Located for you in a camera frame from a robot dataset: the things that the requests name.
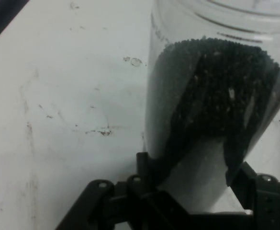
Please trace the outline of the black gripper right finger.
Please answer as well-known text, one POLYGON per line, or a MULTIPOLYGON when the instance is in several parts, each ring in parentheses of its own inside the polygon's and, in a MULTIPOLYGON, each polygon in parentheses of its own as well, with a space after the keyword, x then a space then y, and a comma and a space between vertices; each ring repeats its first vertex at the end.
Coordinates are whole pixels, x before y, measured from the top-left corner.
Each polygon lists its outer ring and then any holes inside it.
POLYGON ((270 174, 256 173, 244 162, 235 171, 226 173, 240 205, 251 215, 231 213, 237 230, 280 230, 280 182, 270 174))

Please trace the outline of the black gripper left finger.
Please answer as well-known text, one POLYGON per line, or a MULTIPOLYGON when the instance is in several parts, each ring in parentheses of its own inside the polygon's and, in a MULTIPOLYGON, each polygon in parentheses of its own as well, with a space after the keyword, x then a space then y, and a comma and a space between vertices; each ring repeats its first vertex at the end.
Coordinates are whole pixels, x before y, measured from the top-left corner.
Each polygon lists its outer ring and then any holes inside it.
POLYGON ((91 181, 57 226, 58 230, 113 230, 128 223, 133 230, 146 230, 148 220, 143 202, 155 192, 149 178, 148 154, 136 155, 136 174, 113 184, 91 181))

